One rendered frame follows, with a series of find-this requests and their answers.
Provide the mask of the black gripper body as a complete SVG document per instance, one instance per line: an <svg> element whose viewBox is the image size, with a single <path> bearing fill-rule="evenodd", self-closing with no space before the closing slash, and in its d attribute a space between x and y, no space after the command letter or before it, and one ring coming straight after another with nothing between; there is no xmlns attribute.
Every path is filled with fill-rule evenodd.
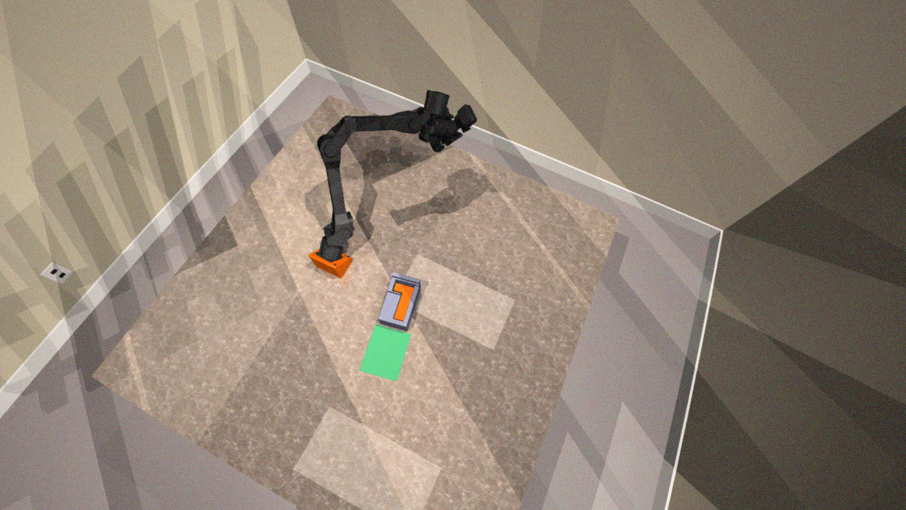
<svg viewBox="0 0 906 510"><path fill-rule="evenodd" d="M439 117L440 120L444 122L444 133L439 138L429 137L429 144L431 144L433 151L442 151L444 149L444 144L450 142L450 139L453 138L455 134L459 133L458 131L460 128L471 127L477 122L477 116L475 116L471 105L463 105L462 108L459 108L457 113L455 120L451 120L450 118L444 120L443 116Z"/></svg>

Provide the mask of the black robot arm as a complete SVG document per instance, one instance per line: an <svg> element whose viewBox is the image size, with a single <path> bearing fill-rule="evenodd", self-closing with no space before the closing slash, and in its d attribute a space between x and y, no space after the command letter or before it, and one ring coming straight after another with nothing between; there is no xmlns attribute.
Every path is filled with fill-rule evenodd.
<svg viewBox="0 0 906 510"><path fill-rule="evenodd" d="M333 211L332 222L324 226L325 236L322 236L319 252L315 252L315 256L331 263L343 258L343 246L355 230L352 212L346 212L340 173L341 147L345 146L350 135L354 131L420 133L420 140L428 143L429 137L439 138L444 133L444 122L440 116L444 120L455 118L446 106L448 100L447 94L427 90L424 107L385 116L345 116L327 134L320 136L317 145L326 168Z"/></svg>

